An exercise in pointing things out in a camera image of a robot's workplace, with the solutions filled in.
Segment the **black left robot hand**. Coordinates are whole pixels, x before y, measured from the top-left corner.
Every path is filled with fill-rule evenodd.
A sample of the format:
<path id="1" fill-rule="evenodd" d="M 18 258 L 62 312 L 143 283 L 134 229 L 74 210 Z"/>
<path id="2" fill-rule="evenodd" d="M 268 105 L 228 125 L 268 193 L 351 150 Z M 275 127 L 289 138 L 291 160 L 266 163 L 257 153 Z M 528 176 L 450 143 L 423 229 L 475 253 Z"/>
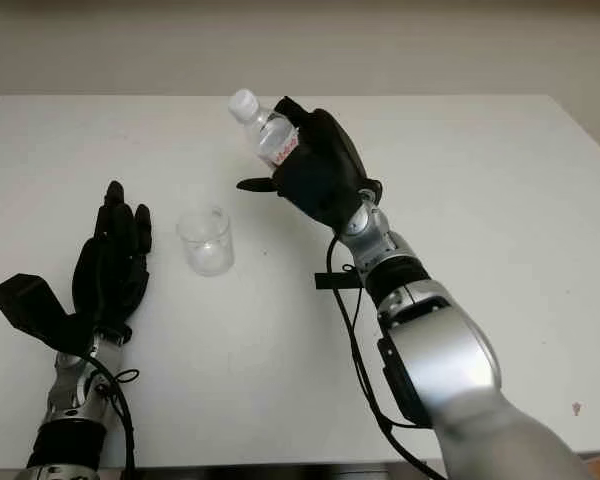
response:
<path id="1" fill-rule="evenodd" d="M 72 279 L 77 317 L 111 342 L 125 344 L 131 339 L 128 321 L 146 293 L 151 247 L 149 208 L 144 204 L 131 208 L 122 184 L 111 181 Z"/>

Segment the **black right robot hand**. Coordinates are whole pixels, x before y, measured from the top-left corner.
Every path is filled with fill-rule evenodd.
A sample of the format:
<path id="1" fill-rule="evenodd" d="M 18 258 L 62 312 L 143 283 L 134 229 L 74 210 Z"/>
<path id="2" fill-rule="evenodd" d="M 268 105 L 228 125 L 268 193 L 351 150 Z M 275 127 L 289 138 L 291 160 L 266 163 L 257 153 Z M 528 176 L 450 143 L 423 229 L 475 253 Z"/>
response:
<path id="1" fill-rule="evenodd" d="M 353 141 L 328 111 L 309 112 L 288 96 L 274 111 L 298 129 L 299 145 L 271 177 L 241 180 L 238 189 L 275 192 L 337 233 L 365 199 L 381 200 L 381 182 L 368 177 Z"/>

